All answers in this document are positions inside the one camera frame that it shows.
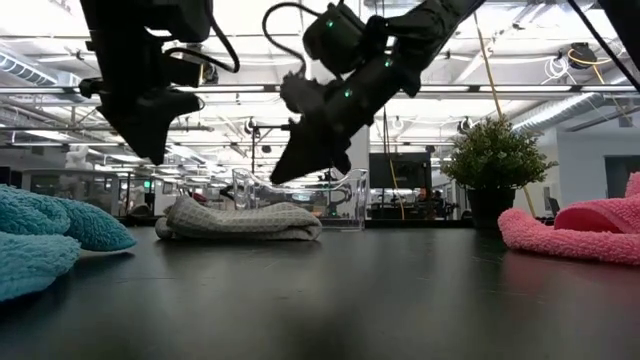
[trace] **black cable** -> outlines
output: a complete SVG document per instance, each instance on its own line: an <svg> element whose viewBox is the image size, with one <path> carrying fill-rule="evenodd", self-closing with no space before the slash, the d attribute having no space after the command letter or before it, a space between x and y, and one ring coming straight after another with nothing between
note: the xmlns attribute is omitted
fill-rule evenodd
<svg viewBox="0 0 640 360"><path fill-rule="evenodd" d="M277 47L278 49L291 54L292 56L296 57L298 60L300 60L302 62L302 66L300 66L300 70L298 70L298 75L302 75L304 76L304 73L307 71L307 62L304 60L304 56L302 56L302 54L300 54L299 52L286 47L280 43L278 43L277 41L275 41L273 39L273 37L269 34L269 31L267 31L267 20L269 19L269 16L271 16L271 14L280 9L280 8L284 8L284 7L295 7L298 8L308 14L314 15L316 17L320 16L321 14L318 12L315 12L311 9L309 9L308 7L298 4L298 3L294 3L294 2L281 2L279 4L275 4L272 7L270 7L269 9L267 9L267 12L264 13L264 17L262 18L262 33L264 34L264 37L267 38L267 40L275 47Z"/></svg>
<svg viewBox="0 0 640 360"><path fill-rule="evenodd" d="M224 48L227 50L227 53L229 53L229 56L231 57L231 60L233 61L233 67L231 67L228 64L225 64L223 62L221 62L220 60L216 60L214 58L212 58L211 56L205 55L201 52L198 51L194 51L191 49L187 49L187 48L181 48L181 47L174 47L171 48L167 51L165 51L165 55L171 55L171 54L176 54L176 53L181 53L181 54L187 54L187 55L191 55L193 57L197 57L200 60L206 61L208 63L211 63L225 71L228 71L230 73L237 73L238 71L240 71L240 59L238 58L238 54L236 53L236 50L233 48L233 45L231 45L231 43L229 42L229 39L227 39L227 36L224 34L224 32L222 31L222 29L220 29L220 26L218 26L218 23L216 22L215 17L213 16L213 9L209 6L209 1L205 1L205 14L207 15L207 18L209 19L209 25L211 26L211 28L213 29L213 32L218 35L218 38L220 39L220 42L222 43L222 45L224 45Z"/></svg>
<svg viewBox="0 0 640 360"><path fill-rule="evenodd" d="M585 24L587 29L589 29L589 31L593 35L593 37L598 41L598 44L600 44L602 49L607 53L607 55L611 58L611 60L613 60L613 62L620 69L620 71L622 71L624 76L626 76L627 79L629 80L629 82L633 85L633 87L635 87L636 90L638 90L638 92L640 92L640 83L638 83L638 81L633 77L631 72L629 72L627 67L622 63L622 61L620 61L620 59L613 52L613 50L611 50L611 48L609 47L609 44L607 44L607 42L604 41L602 36L600 36L600 34L596 30L596 28L593 26L591 21L589 21L589 19L584 14L582 9L580 9L580 6L576 3L576 1L575 0L569 0L569 5L571 5L573 10L578 14L578 16L580 17L580 20L582 20L582 22Z"/></svg>

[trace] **clear plastic container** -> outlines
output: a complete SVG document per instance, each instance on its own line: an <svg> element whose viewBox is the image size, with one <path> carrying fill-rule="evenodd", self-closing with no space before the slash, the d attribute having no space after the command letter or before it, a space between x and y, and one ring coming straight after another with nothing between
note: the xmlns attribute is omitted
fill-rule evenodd
<svg viewBox="0 0 640 360"><path fill-rule="evenodd" d="M29 169L22 172L22 188L36 194L73 199L118 215L118 176L73 169Z"/></svg>
<svg viewBox="0 0 640 360"><path fill-rule="evenodd" d="M246 169L234 169L232 173L233 197L238 210L289 202L317 216L325 228L364 229L367 170L354 169L335 182L317 182L305 187L276 186Z"/></svg>

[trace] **blue towel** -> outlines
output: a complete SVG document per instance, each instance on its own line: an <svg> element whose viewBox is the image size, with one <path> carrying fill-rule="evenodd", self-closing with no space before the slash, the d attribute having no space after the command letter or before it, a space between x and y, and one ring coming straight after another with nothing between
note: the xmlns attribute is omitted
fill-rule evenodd
<svg viewBox="0 0 640 360"><path fill-rule="evenodd" d="M80 248L116 251L135 243L93 205L0 186L0 301L43 290L69 271Z"/></svg>

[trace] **table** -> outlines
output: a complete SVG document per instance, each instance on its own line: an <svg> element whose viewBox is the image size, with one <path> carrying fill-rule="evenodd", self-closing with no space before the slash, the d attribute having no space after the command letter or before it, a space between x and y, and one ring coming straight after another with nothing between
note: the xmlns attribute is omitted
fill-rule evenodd
<svg viewBox="0 0 640 360"><path fill-rule="evenodd" d="M472 229L85 254L0 306L2 359L640 359L640 271Z"/></svg>

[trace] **ceiling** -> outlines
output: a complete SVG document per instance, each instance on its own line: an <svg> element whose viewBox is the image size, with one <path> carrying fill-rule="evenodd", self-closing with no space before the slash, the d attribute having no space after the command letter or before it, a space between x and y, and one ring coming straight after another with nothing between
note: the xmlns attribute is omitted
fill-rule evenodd
<svg viewBox="0 0 640 360"><path fill-rule="evenodd" d="M242 69L238 74L219 72L220 85L279 84L289 71L295 71L299 63L293 57L269 44L261 31L261 21L268 7L277 3L274 0L214 0L214 15L220 27L229 37L239 54ZM372 0L345 1L365 20L376 13ZM304 0L303 3L321 11L329 3L321 0ZM384 15L394 16L406 12L410 0L387 2ZM596 53L603 56L600 47L575 14L561 6L551 6L544 15L527 24L524 29L515 30L514 19L523 11L526 2L489 1L477 14L480 28L491 56L489 59L494 80L497 84L540 85L564 84L576 81L579 84L592 83L594 73L588 70L562 72L550 77L549 67L559 71L558 63L552 59L559 51L566 52L570 44L587 42ZM99 66L95 57L86 51L85 41L88 31L79 6L79 0L21 0L2 5L0 11L0 53L7 52L20 56L20 59L41 69L46 74L73 74L74 79L99 76ZM382 15L382 5L377 6ZM619 51L625 59L626 53L617 40L617 35L608 19L597 8L587 11L588 18L594 23L600 34ZM292 8L276 11L268 22L268 29L274 38L299 51L304 52L301 41L303 29L313 19L301 17ZM229 61L220 41L211 37L204 43L204 51L222 61ZM488 77L480 58L480 41L473 18L462 23L456 34L443 48L439 56L422 74L423 84L487 84ZM330 79L330 74L319 63L309 66L310 76L321 81ZM611 63L603 64L603 73L613 68ZM33 86L32 83L0 71L0 86ZM207 106L198 113L180 117L174 122L183 130L172 131L169 142L202 143L219 142L215 146L190 146L189 148L208 162L227 168L243 166L250 159L251 147L247 145L251 138L244 128L249 119L262 125L285 124L293 117L276 93L215 93L201 95ZM11 100L24 106L35 107L51 115L48 125L75 124L75 127L105 127L108 123L95 111L95 102L88 104L72 103L59 97L48 95L11 96ZM514 116L540 103L540 99L520 96L517 99L503 98L502 107ZM450 98L446 94L421 99L393 99L386 107L389 119L390 138L397 141L421 140L420 148L430 141L446 141L456 134L456 126L461 119L469 117L477 120L495 115L495 103L487 94L476 98ZM4 119L4 124L12 125ZM382 111L371 127L372 144L382 138ZM75 139L93 142L121 142L117 135L107 131L66 132ZM288 139L288 133L272 130L262 139L262 145L271 145L269 153L262 148L256 152L261 168L268 173L282 151L282 144ZM20 141L55 141L55 139L21 133ZM238 147L230 148L230 142ZM111 147L92 147L95 154L113 153ZM380 146L372 145L372 151L380 151ZM108 158L110 162L122 162Z"/></svg>

